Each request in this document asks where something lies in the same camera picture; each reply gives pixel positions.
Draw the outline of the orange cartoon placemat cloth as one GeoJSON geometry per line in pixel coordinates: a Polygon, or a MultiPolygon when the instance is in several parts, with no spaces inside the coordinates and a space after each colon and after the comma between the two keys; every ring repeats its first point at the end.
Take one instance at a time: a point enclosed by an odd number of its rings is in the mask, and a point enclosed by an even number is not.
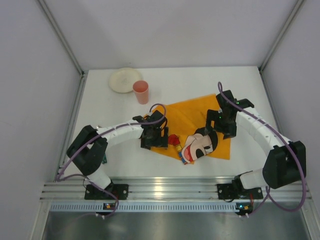
{"type": "Polygon", "coordinates": [[[219,110],[215,94],[205,95],[165,106],[168,127],[168,147],[152,147],[151,151],[194,164],[201,157],[229,160],[231,140],[222,133],[205,134],[208,110],[219,110]]]}

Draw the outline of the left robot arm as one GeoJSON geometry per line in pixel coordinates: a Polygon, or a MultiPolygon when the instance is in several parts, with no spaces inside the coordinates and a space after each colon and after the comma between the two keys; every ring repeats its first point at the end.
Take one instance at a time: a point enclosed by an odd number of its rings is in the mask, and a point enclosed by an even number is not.
{"type": "Polygon", "coordinates": [[[102,160],[108,147],[129,140],[140,140],[140,147],[167,148],[169,128],[164,113],[155,110],[145,117],[139,115],[120,125],[97,129],[91,125],[82,128],[66,151],[83,176],[100,189],[113,185],[102,167],[102,160]]]}

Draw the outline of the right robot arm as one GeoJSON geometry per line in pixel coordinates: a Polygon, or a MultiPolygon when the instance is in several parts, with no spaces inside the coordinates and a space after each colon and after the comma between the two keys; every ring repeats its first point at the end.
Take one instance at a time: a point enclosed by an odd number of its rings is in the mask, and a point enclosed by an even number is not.
{"type": "Polygon", "coordinates": [[[271,127],[248,99],[234,98],[230,90],[216,96],[219,110],[208,110],[205,130],[234,138],[242,127],[266,155],[263,168],[235,176],[233,184],[241,190],[270,187],[278,189],[306,177],[306,147],[293,142],[271,127]]]}

